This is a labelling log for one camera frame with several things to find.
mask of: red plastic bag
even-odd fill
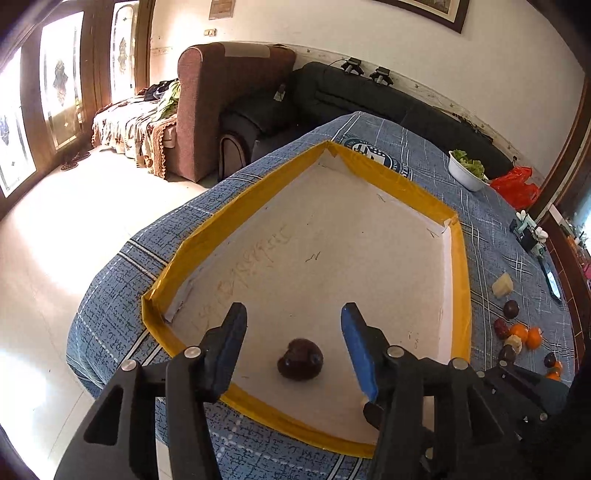
[[[540,194],[540,188],[533,183],[525,183],[531,177],[529,167],[515,167],[507,175],[494,179],[491,187],[518,212],[530,207]]]

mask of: tiled floor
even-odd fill
[[[92,404],[65,362],[88,285],[136,231],[205,190],[101,151],[50,174],[0,223],[0,424],[41,480],[53,478]],[[158,464],[170,478],[161,444]]]

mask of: blue checkered tablecloth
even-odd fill
[[[564,365],[563,382],[574,376],[570,316],[552,301],[535,258],[508,231],[514,210],[489,187],[472,193],[448,172],[448,156],[425,139],[390,121],[357,112],[340,117],[247,166],[214,188],[164,215],[131,238],[92,281],[70,328],[67,361],[97,397],[119,364],[143,365],[168,359],[141,320],[141,296],[151,288],[174,253],[197,227],[240,192],[291,158],[325,140],[360,151],[407,176],[459,214],[472,293],[472,355],[476,369],[495,365],[501,343],[492,323],[506,299],[491,284],[508,272],[510,298],[520,305],[519,321],[539,326],[544,342],[524,352],[517,364],[544,373],[553,351]],[[290,439],[219,403],[206,407],[222,476],[226,479],[365,479],[369,461],[338,455]],[[167,441],[165,404],[157,401],[157,434]]]

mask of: glass door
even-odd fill
[[[111,25],[111,103],[135,94],[135,30],[139,0],[118,2]]]
[[[22,123],[21,50],[0,73],[0,187],[6,197],[35,172]]]
[[[78,12],[46,25],[41,32],[41,103],[56,150],[82,131],[80,31],[83,19],[84,12]]]

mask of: wall sign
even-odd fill
[[[230,18],[234,14],[236,0],[212,0],[212,7],[209,9],[209,19]]]

